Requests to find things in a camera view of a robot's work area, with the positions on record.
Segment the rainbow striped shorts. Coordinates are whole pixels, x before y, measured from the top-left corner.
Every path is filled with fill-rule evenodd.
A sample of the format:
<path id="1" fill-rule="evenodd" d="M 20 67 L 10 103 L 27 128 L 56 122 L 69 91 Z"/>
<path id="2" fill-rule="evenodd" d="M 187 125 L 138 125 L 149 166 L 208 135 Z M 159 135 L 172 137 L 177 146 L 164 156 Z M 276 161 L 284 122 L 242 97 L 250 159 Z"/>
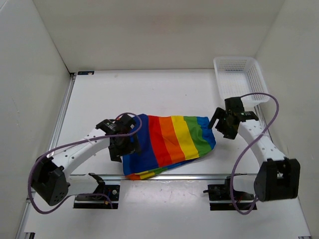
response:
<path id="1" fill-rule="evenodd" d="M 123 173 L 144 180 L 209 154 L 216 146 L 208 117 L 140 114 L 136 122 L 141 151 L 123 156 Z"/>

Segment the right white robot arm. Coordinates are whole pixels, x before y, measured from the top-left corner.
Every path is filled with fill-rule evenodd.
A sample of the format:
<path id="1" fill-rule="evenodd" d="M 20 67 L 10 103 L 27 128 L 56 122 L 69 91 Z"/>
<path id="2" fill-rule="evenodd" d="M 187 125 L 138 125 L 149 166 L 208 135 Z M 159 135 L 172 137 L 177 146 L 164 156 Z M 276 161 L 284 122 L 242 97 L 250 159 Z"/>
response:
<path id="1" fill-rule="evenodd" d="M 241 97 L 225 99 L 225 108 L 217 108 L 208 125 L 216 128 L 226 139 L 240 135 L 248 144 L 243 150 L 252 150 L 260 169 L 256 178 L 235 174 L 225 180 L 224 194 L 233 202 L 239 199 L 261 202 L 294 199 L 298 195 L 300 163 L 286 157 L 265 134 L 257 115 L 246 111 Z"/>

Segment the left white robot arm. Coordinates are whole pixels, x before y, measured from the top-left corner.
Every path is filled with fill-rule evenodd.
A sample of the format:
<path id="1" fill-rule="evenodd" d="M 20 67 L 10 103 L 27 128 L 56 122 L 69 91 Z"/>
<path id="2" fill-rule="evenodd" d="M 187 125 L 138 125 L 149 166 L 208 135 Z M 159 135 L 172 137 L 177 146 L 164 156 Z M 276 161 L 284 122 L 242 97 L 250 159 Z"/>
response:
<path id="1" fill-rule="evenodd" d="M 28 178 L 28 193 L 34 190 L 49 206 L 57 209 L 70 196 L 104 198 L 104 180 L 95 173 L 72 173 L 98 152 L 108 149 L 110 160 L 140 152 L 138 131 L 142 119 L 133 113 L 123 113 L 116 119 L 105 119 L 82 140 L 59 146 L 38 157 Z"/>

